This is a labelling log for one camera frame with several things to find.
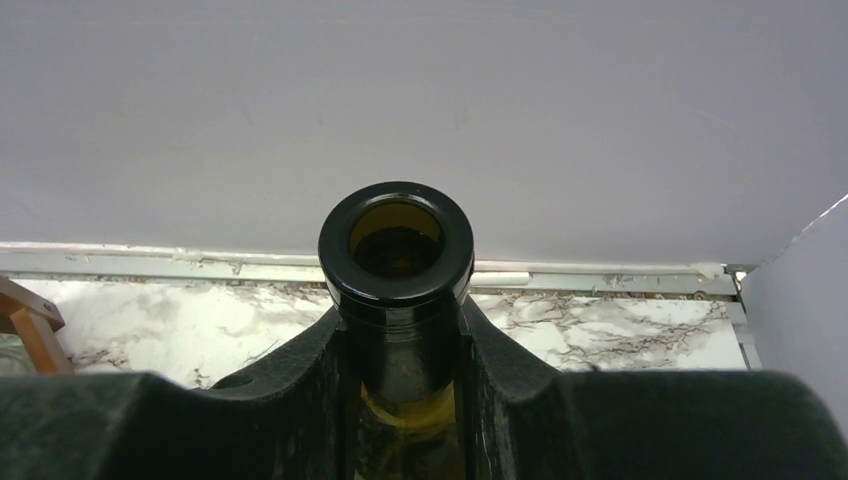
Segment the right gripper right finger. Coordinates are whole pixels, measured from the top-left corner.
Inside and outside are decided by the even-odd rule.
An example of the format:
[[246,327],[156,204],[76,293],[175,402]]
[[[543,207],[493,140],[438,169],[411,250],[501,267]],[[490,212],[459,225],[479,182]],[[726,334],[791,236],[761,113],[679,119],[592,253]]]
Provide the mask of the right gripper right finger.
[[459,322],[469,479],[843,479],[823,402],[769,371],[561,372],[472,301]]

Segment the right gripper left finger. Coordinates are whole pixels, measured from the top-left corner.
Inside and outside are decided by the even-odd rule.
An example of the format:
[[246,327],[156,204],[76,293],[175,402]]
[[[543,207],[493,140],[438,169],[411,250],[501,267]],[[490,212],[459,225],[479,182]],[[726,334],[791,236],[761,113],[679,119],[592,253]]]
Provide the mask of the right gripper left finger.
[[339,316],[207,389],[152,373],[1,381],[5,479],[337,479]]

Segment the green wine bottle black cap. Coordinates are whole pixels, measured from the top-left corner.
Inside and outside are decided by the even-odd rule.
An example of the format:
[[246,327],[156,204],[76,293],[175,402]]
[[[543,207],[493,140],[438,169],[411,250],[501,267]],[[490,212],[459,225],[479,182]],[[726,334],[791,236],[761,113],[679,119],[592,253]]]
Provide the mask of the green wine bottle black cap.
[[461,479],[455,374],[473,234],[438,190],[384,182],[326,218],[319,261],[360,382],[359,479]]

